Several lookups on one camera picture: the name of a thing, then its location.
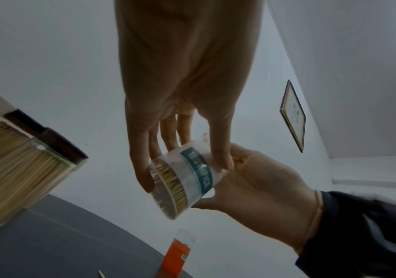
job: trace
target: clear plastic container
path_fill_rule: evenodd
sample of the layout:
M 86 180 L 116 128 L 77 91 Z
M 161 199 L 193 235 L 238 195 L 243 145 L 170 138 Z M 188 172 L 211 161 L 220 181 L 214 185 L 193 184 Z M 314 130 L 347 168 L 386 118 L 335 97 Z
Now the clear plastic container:
M 193 235 L 183 229 L 178 229 L 163 259 L 163 268 L 173 275 L 179 275 L 194 243 Z
M 214 161 L 208 135 L 152 160 L 155 202 L 169 219 L 193 206 L 223 177 Z

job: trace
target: framed certificate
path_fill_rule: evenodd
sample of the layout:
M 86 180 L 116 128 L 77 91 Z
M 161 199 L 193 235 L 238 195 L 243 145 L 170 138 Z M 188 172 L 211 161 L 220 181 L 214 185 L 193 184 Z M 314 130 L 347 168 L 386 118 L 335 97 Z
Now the framed certificate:
M 305 143 L 305 124 L 307 117 L 300 105 L 299 98 L 294 91 L 293 84 L 290 80 L 286 83 L 284 98 L 280 105 L 280 113 L 286 122 L 286 125 L 291 131 L 300 152 L 303 152 Z

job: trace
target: orange bottle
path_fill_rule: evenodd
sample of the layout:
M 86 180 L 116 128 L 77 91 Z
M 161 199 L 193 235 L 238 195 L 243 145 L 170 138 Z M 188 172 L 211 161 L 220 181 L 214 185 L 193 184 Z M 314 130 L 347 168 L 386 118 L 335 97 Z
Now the orange bottle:
M 178 229 L 163 260 L 163 268 L 173 275 L 179 275 L 194 242 L 195 238 L 191 234 Z

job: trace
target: dark sleeve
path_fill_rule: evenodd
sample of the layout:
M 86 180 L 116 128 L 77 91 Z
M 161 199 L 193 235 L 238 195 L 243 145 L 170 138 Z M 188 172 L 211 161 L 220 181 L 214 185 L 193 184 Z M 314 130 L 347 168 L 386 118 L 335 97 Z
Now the dark sleeve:
M 322 192 L 324 214 L 296 265 L 310 278 L 396 277 L 396 205 Z

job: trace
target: hand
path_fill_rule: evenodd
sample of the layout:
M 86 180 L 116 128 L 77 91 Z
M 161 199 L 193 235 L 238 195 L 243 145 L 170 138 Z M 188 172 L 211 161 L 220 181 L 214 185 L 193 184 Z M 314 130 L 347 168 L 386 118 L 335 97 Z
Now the hand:
M 231 145 L 235 168 L 200 209 L 219 210 L 247 228 L 299 249 L 316 213 L 316 192 L 292 168 L 239 145 Z
M 149 157 L 191 140 L 195 109 L 211 150 L 233 167 L 230 129 L 259 36 L 262 0 L 115 0 L 130 157 L 147 192 Z

